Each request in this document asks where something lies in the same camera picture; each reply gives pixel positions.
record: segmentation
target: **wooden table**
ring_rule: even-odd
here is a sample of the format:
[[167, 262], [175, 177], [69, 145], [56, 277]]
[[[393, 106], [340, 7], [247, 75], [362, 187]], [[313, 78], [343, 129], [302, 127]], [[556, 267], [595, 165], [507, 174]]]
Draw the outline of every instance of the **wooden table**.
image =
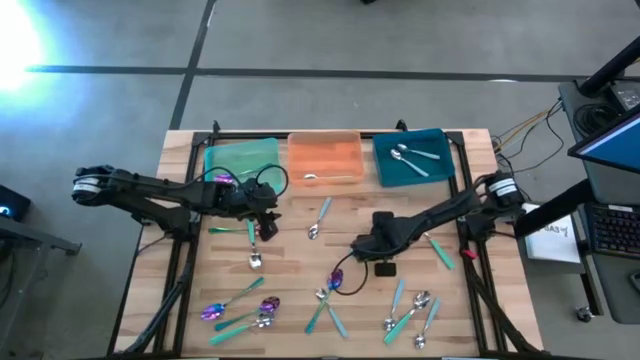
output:
[[[461, 130], [473, 178], [496, 170], [489, 132], [485, 129]], [[183, 182], [191, 146], [192, 131], [167, 133], [157, 176]], [[216, 145], [230, 143], [219, 141]], [[398, 277], [378, 278], [371, 271], [364, 289], [354, 296], [334, 294], [330, 303], [349, 331], [342, 339], [325, 311], [312, 335], [304, 327], [315, 311], [318, 301], [314, 289], [324, 286], [326, 277], [336, 262], [348, 251], [348, 245], [358, 234], [368, 233], [374, 211], [393, 211], [398, 215], [414, 215], [451, 194], [446, 182], [382, 188], [377, 180], [372, 145], [363, 140], [365, 179], [357, 185], [294, 188], [278, 200], [277, 220], [280, 232], [269, 242], [258, 242], [263, 254], [263, 267], [254, 272], [249, 268], [249, 242], [246, 233], [210, 235], [212, 226], [241, 227], [233, 219], [205, 218], [200, 235], [189, 316], [184, 334], [183, 356], [199, 357], [422, 357], [472, 356], [478, 354], [466, 290], [462, 261], [457, 255], [458, 235], [455, 225], [447, 223], [429, 233], [450, 254], [456, 268], [448, 270], [428, 242], [419, 241], [410, 250], [395, 258]], [[286, 140], [280, 141], [280, 161], [286, 168]], [[458, 155], [456, 162], [459, 187], [464, 188]], [[197, 169], [202, 169], [202, 154]], [[323, 220], [318, 239], [307, 238], [307, 230], [315, 223], [326, 196], [333, 196], [331, 207]], [[501, 231], [511, 231], [507, 226]], [[158, 228], [145, 229], [140, 246], [157, 239]], [[516, 327], [538, 348], [542, 342], [536, 322], [524, 270], [516, 242], [497, 236], [488, 242], [493, 277], [498, 300]], [[142, 253], [133, 269], [126, 305], [115, 349], [130, 345], [147, 325], [160, 304], [165, 282], [171, 241], [164, 241]], [[364, 276], [362, 264], [349, 259], [343, 265], [344, 291], [355, 289]], [[276, 323], [268, 329], [256, 329], [220, 346], [208, 345], [215, 335], [213, 324], [200, 320], [200, 312], [208, 304], [224, 302], [234, 293], [264, 276], [265, 284], [229, 307], [225, 318], [255, 309], [267, 296], [278, 296], [281, 306]], [[396, 312], [402, 316], [411, 307], [414, 294], [422, 289], [442, 300], [440, 311], [427, 332], [427, 345], [418, 351], [413, 337], [424, 325], [428, 308], [417, 312], [400, 337], [390, 346], [382, 338], [382, 321], [388, 315], [399, 278], [406, 282], [405, 292]], [[495, 348], [486, 309], [483, 318], [490, 348]], [[165, 346], [171, 346], [175, 316], [170, 317]]]

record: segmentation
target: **white paper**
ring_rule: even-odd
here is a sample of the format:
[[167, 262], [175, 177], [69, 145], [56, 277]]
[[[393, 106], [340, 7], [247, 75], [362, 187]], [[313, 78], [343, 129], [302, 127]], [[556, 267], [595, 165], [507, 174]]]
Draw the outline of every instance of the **white paper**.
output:
[[[522, 205], [527, 213], [537, 207], [534, 204]], [[530, 259], [580, 263], [573, 222], [569, 215], [526, 236], [525, 243]]]

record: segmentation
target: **concrete floor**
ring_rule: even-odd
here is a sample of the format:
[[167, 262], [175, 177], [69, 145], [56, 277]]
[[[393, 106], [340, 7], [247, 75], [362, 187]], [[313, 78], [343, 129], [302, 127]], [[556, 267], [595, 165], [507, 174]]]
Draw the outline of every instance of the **concrete floor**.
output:
[[[205, 0], [21, 4], [40, 39], [36, 63], [84, 66], [185, 67], [205, 8]], [[632, 0], [219, 0], [199, 66], [586, 75], [640, 33], [638, 16]], [[32, 74], [0, 92], [0, 183], [34, 200], [29, 224], [84, 244], [75, 259], [52, 257], [19, 329], [29, 335], [16, 343], [21, 353], [106, 351], [140, 226], [116, 209], [74, 204], [71, 180], [77, 167], [97, 164], [153, 174], [181, 83], [178, 75]], [[388, 128], [402, 118], [413, 128], [499, 134], [553, 104], [556, 86], [196, 77], [180, 128], [208, 129], [214, 119], [242, 129]], [[552, 125], [573, 143], [562, 113]], [[513, 166], [557, 146], [540, 127]], [[534, 199], [585, 176], [563, 154], [518, 175]], [[572, 308], [585, 304], [577, 275], [527, 260], [525, 269], [547, 350], [637, 358], [639, 326], [575, 320]]]

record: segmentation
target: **light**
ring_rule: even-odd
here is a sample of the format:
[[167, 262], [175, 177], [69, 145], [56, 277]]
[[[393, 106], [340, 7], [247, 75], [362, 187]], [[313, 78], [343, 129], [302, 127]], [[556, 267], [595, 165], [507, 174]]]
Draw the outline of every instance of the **light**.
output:
[[41, 61], [38, 35], [18, 0], [0, 0], [0, 90], [23, 85], [28, 66]]

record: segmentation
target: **white label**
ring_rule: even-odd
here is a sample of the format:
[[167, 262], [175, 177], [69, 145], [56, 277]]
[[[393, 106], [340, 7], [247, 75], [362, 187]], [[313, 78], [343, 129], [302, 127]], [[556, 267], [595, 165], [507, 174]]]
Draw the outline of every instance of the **white label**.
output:
[[511, 185], [511, 186], [507, 186], [507, 187], [504, 187], [504, 188], [498, 190], [496, 192], [496, 195], [502, 196], [504, 194], [512, 193], [514, 191], [518, 191], [518, 189], [515, 186]]
[[633, 212], [633, 209], [628, 206], [609, 205], [610, 210]]
[[93, 185], [89, 185], [89, 184], [83, 184], [83, 183], [75, 184], [73, 186], [73, 191], [79, 191], [79, 190], [80, 191], [89, 191], [89, 192], [92, 192], [92, 193], [100, 192], [100, 188], [99, 187], [93, 186]]
[[501, 187], [508, 186], [508, 185], [513, 185], [513, 184], [515, 184], [515, 182], [511, 178], [500, 180], [497, 183], [491, 184], [491, 186], [489, 186], [489, 191], [494, 192], [496, 191], [496, 189], [499, 189]]

